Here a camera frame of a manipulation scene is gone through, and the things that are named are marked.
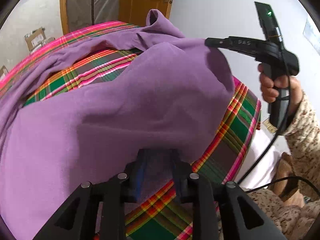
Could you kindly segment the beige patterned left sleeve forearm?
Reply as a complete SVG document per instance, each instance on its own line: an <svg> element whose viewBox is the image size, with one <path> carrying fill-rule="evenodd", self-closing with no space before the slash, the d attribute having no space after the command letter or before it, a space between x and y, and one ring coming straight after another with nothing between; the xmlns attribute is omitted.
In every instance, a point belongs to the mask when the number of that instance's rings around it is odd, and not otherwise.
<svg viewBox="0 0 320 240"><path fill-rule="evenodd" d="M286 206L268 189L260 189L248 195L287 239L303 239L319 215L319 200L299 207Z"/></svg>

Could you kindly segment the beige patterned right sleeve forearm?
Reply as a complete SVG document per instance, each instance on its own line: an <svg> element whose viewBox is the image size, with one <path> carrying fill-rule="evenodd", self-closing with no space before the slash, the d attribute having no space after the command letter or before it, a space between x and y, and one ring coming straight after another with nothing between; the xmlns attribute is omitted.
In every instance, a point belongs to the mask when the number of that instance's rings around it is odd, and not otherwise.
<svg viewBox="0 0 320 240"><path fill-rule="evenodd" d="M305 94L295 113L288 117L283 135L293 157L295 175L319 189L319 123Z"/></svg>

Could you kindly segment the person's right hand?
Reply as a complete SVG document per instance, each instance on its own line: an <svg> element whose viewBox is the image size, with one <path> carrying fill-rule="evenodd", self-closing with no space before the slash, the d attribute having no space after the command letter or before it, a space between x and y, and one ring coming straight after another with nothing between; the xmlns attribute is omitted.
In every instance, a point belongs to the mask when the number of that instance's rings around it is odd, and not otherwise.
<svg viewBox="0 0 320 240"><path fill-rule="evenodd" d="M290 86L291 99L289 106L290 111L294 112L303 99L303 91L300 82L292 76L281 76L275 81L272 81L272 79L266 75L266 71L264 70L265 66L266 65L262 63L258 65L258 71L260 72L260 90L264 101L267 103L275 102L276 98L279 96L279 92L276 88L288 88Z"/></svg>

